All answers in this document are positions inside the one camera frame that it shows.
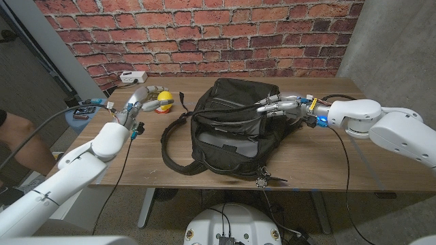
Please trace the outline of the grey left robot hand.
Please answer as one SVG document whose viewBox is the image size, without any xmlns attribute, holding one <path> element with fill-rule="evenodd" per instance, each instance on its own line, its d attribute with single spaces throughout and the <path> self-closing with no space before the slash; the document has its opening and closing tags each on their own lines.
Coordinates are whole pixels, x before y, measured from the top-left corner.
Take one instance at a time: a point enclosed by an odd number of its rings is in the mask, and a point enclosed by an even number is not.
<svg viewBox="0 0 436 245">
<path fill-rule="evenodd" d="M 163 105 L 172 104 L 173 99 L 157 99 L 160 92 L 168 91 L 168 88 L 163 86 L 141 86 L 138 88 L 123 109 L 115 114 L 120 124 L 128 130 L 132 130 L 136 124 L 136 117 L 141 111 L 152 112 Z"/>
</svg>

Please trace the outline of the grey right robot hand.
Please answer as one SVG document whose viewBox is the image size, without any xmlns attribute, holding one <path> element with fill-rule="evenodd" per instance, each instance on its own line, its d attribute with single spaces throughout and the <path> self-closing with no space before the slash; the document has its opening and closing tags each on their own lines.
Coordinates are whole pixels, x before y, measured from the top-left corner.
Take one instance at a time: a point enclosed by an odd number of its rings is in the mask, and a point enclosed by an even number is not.
<svg viewBox="0 0 436 245">
<path fill-rule="evenodd" d="M 291 119 L 299 119 L 304 114 L 302 112 L 301 95 L 298 93 L 285 92 L 278 95 L 271 95 L 262 99 L 254 105 L 256 111 L 267 117 L 286 116 Z"/>
</svg>

